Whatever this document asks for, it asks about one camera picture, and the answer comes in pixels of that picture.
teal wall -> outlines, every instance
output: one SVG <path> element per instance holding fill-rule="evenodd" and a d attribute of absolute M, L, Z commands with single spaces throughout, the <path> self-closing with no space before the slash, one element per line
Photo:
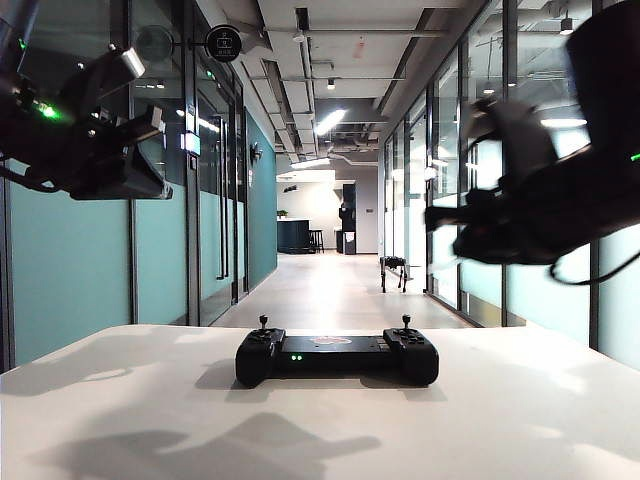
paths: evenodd
<path fill-rule="evenodd" d="M 16 364 L 127 324 L 127 203 L 10 191 Z"/>
<path fill-rule="evenodd" d="M 168 324 L 187 313 L 185 187 L 171 200 L 136 200 L 138 323 Z"/>
<path fill-rule="evenodd" d="M 247 142 L 258 142 L 262 158 L 251 164 L 249 187 L 249 288 L 277 267 L 276 154 L 256 122 L 247 114 Z"/>

wall sign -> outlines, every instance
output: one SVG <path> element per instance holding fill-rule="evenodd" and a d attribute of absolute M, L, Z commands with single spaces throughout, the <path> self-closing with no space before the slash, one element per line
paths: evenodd
<path fill-rule="evenodd" d="M 204 41 L 207 53 L 219 62 L 232 62 L 242 51 L 242 40 L 237 28 L 218 25 L 207 33 Z"/>

reception counter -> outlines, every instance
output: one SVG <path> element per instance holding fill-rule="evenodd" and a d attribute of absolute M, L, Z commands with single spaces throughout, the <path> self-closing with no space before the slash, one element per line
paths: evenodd
<path fill-rule="evenodd" d="M 278 252 L 309 253 L 309 219 L 278 219 Z"/>

corridor floor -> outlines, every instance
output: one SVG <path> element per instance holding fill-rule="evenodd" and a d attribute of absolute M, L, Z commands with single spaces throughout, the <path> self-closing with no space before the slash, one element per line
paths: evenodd
<path fill-rule="evenodd" d="M 213 326 L 257 327 L 266 314 L 269 326 L 285 329 L 381 330 L 402 326 L 408 313 L 414 328 L 469 327 L 423 295 L 418 282 L 408 282 L 404 294 L 397 282 L 388 274 L 382 293 L 375 255 L 278 255 L 277 270 Z"/>

white wall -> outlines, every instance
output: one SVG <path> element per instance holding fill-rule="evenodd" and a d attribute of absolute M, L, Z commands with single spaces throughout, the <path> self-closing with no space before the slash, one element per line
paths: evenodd
<path fill-rule="evenodd" d="M 308 218 L 309 228 L 322 230 L 325 248 L 336 248 L 333 227 L 341 225 L 338 218 L 340 198 L 331 183 L 296 183 L 297 190 L 283 193 L 293 183 L 278 183 L 278 210 L 286 210 L 289 217 Z"/>
<path fill-rule="evenodd" d="M 356 252 L 376 253 L 378 241 L 378 185 L 377 171 L 368 169 L 356 179 Z M 298 189 L 283 193 L 286 187 Z M 289 217 L 308 218 L 309 228 L 322 230 L 325 248 L 336 248 L 334 227 L 340 227 L 338 217 L 341 198 L 333 183 L 278 183 L 278 210 L 286 210 Z"/>

